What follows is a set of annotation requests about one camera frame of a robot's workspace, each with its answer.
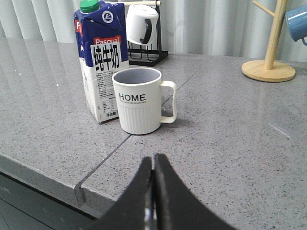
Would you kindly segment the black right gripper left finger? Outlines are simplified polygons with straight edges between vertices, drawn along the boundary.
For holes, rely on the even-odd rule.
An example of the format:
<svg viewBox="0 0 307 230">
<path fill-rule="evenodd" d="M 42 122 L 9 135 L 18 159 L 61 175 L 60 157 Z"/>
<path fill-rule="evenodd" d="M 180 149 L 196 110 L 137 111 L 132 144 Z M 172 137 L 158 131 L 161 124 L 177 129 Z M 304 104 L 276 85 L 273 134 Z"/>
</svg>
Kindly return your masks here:
<svg viewBox="0 0 307 230">
<path fill-rule="evenodd" d="M 142 159 L 140 166 L 118 201 L 88 228 L 90 230 L 153 229 L 152 160 Z"/>
</svg>

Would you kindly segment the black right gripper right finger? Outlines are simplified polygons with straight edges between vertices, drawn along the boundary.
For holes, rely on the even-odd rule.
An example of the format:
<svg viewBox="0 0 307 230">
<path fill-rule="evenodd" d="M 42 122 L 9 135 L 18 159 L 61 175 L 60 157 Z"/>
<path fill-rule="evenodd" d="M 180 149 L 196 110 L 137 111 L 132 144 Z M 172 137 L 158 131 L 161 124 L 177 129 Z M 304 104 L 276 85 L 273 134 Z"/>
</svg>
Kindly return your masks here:
<svg viewBox="0 0 307 230">
<path fill-rule="evenodd" d="M 160 230 L 233 230 L 185 186 L 164 154 L 154 157 L 155 201 Z"/>
</svg>

